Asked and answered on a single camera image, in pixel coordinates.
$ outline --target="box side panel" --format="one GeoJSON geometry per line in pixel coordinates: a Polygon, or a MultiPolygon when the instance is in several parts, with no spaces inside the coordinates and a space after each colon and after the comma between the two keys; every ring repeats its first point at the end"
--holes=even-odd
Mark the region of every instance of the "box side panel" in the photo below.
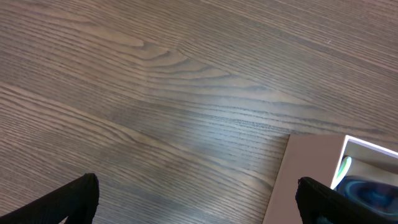
{"type": "Polygon", "coordinates": [[[263,224],[301,224],[295,201],[297,181],[311,177],[330,186],[343,155],[345,136],[291,135],[263,224]]]}

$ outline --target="brown wood tabletop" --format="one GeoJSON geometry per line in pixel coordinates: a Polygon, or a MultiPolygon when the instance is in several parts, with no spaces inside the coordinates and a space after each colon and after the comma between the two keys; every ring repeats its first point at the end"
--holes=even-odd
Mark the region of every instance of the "brown wood tabletop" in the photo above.
{"type": "Polygon", "coordinates": [[[0,215],[258,223],[289,134],[398,150],[397,0],[0,0],[0,215]]]}

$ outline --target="open box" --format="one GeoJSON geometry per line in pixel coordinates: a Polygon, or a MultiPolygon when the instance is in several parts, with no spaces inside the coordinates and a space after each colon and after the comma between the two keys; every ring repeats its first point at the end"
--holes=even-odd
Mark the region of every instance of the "open box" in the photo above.
{"type": "Polygon", "coordinates": [[[331,187],[343,156],[398,174],[398,152],[390,149],[352,136],[290,135],[263,224],[301,224],[295,201],[299,178],[331,187]]]}

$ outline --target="brown box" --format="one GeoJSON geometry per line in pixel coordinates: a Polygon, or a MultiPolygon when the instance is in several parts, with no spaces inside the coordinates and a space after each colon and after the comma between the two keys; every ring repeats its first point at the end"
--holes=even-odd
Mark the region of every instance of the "brown box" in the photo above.
{"type": "Polygon", "coordinates": [[[263,224],[302,224],[295,201],[299,178],[331,187],[343,156],[398,174],[398,153],[390,149],[352,136],[291,135],[263,224]]]}

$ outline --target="wood grain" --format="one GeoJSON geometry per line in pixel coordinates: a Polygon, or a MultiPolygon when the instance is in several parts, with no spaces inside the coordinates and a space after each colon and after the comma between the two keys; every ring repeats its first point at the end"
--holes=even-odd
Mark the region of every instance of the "wood grain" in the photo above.
{"type": "Polygon", "coordinates": [[[397,148],[395,2],[332,3],[0,1],[1,214],[95,172],[95,223],[261,223],[289,134],[397,148]]]}

